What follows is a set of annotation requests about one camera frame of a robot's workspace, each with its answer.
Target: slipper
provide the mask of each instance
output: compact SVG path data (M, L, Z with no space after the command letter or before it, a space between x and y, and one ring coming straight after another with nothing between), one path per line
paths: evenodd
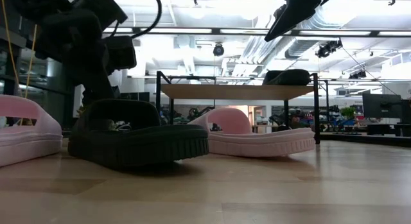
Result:
M117 121L128 123L129 129L110 128ZM206 155L207 136L198 125L160 126L150 103L103 99L89 105L77 120L68 151L108 168L132 168Z
M315 148L311 129L254 134L248 117L236 108L214 109L189 124L206 128L212 123L216 123L223 131L209 131L210 153L239 157L277 157Z
M294 85L306 86L311 82L310 73L302 69L285 71L269 71L265 75L263 85Z
M35 125L0 128L0 166L58 153L62 128L40 105L18 96L0 95L0 116L35 119Z

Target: metal table leg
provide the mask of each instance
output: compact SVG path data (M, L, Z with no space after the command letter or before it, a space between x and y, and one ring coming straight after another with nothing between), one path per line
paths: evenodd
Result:
M170 111L170 125L173 125L174 124L174 99L171 99L171 98L170 98L169 111Z
M314 77L314 126L315 126L315 144L320 144L320 101L319 101L319 76L317 73Z
M290 127L290 118L288 117L288 100L284 101L284 125Z
M161 72L157 71L157 82L155 86L155 108L160 114L161 112Z

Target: camera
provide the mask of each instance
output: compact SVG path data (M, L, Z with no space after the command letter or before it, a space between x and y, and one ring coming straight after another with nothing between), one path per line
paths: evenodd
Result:
M224 55L224 47L222 44L216 44L213 51L214 56L222 56Z
M326 44L320 45L320 48L317 52L315 52L315 55L318 56L319 58L326 58L330 54L337 51L337 49L340 49L341 47L342 47L341 39L339 41L329 41Z

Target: ceiling light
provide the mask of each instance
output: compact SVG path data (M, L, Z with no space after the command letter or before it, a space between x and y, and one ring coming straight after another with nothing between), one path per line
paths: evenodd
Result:
M253 77L216 77L216 80L253 80Z
M339 41L338 37L296 37L296 40L323 40L323 41Z
M211 33L207 28L154 28L150 33Z
M131 78L136 78L136 79L156 79L156 76L131 76Z
M350 35L358 35L358 36L368 36L371 34L371 31L342 31L342 30L327 30L327 31L300 31L300 35L332 35L332 36L350 36Z
M213 41L208 41L208 40L196 40L195 45L207 45L207 46L213 46L214 42Z
M366 79L354 79L354 80L351 80L351 79L332 79L331 81L337 81L337 82L353 82L353 81L356 81L356 82L372 82L374 80L373 79L369 79L369 80L366 80Z
M411 37L411 31L381 31L378 36Z
M104 33L112 33L114 31L114 28L106 28L104 30ZM132 33L133 29L132 28L117 28L117 33Z
M255 35L265 35L268 29L221 29L223 34L255 34Z

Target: fluorescent light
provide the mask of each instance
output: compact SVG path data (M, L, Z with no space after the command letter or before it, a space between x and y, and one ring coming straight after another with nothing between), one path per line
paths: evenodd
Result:
M411 80L391 80L391 79L330 79L330 78L319 78L319 81L329 81L329 82L411 82Z
M150 33L211 33L207 28L154 28Z
M336 37L296 37L297 40L325 40L325 41L339 41Z
M378 36L411 36L411 31L381 31Z
M208 40L196 40L195 44L196 45L210 45L212 46L215 42L213 41L208 41Z
M216 77L216 80L251 80L252 77Z
M359 90L359 91L357 91L357 92L349 93L349 95L357 95L357 94L359 94L359 93L361 93L361 92L367 92L368 90L371 90L371 89Z
M104 33L112 33L114 28L106 28ZM132 28L117 28L117 33L133 33Z
M136 79L156 79L156 76L131 76L131 78L136 78Z
M268 33L268 29L221 29L221 33L223 34L255 34L255 35L266 35Z
M334 36L350 36L350 35L370 35L371 31L344 31L344 30L335 30L335 31L309 31L304 30L300 31L299 35L334 35Z

